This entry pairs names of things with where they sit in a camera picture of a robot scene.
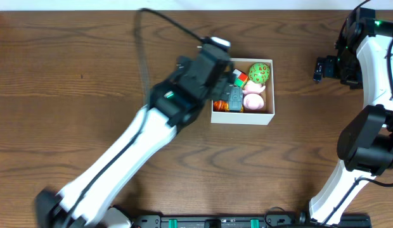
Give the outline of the multicolour puzzle cube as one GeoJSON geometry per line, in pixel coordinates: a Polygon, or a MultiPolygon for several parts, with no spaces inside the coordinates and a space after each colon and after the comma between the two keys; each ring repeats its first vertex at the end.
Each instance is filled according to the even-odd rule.
{"type": "Polygon", "coordinates": [[[248,82],[248,76],[238,69],[233,70],[233,75],[235,76],[234,85],[244,88],[245,84],[248,82]]]}

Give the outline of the yellow grey toy car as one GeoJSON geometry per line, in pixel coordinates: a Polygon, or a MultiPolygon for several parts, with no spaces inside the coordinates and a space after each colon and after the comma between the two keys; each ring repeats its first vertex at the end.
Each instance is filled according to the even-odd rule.
{"type": "Polygon", "coordinates": [[[241,87],[232,87],[228,98],[228,108],[230,112],[243,111],[243,93],[241,87]]]}

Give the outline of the orange round cap toy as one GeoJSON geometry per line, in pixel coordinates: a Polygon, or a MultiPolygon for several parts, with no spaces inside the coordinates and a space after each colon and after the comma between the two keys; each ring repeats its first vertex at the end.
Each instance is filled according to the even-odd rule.
{"type": "Polygon", "coordinates": [[[227,101],[219,100],[213,102],[213,110],[218,112],[228,112],[229,104],[227,101]]]}

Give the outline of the green ball with red numbers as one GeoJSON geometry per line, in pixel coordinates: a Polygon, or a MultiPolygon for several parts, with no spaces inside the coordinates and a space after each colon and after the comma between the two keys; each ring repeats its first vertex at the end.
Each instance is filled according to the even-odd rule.
{"type": "Polygon", "coordinates": [[[256,84],[264,84],[271,74],[270,66],[266,63],[254,63],[248,71],[249,80],[256,84]]]}

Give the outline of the pink white duck toy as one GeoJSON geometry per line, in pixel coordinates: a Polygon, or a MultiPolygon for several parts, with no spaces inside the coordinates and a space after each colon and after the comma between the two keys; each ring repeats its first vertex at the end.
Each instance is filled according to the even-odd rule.
{"type": "Polygon", "coordinates": [[[263,84],[249,80],[243,90],[243,107],[248,110],[259,110],[264,107],[265,101],[261,94],[266,90],[263,84]]]}

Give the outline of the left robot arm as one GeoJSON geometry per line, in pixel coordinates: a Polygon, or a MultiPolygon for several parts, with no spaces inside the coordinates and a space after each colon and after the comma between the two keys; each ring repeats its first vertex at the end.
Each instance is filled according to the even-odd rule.
{"type": "Polygon", "coordinates": [[[44,189],[36,196],[39,227],[97,226],[145,162],[192,124],[208,100],[229,94],[235,80],[229,48],[214,37],[194,60],[179,57],[177,69],[152,87],[128,128],[91,167],[58,193],[44,189]]]}

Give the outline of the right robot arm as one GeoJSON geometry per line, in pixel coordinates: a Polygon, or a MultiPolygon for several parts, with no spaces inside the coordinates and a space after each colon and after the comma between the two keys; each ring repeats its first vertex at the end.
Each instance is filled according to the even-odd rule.
{"type": "Polygon", "coordinates": [[[369,227],[369,218],[344,215],[368,183],[393,169],[393,22],[379,20],[362,4],[353,9],[335,43],[337,54],[318,58],[313,79],[338,79],[363,90],[363,109],[340,133],[338,163],[322,190],[309,201],[300,223],[318,227],[369,227]]]}

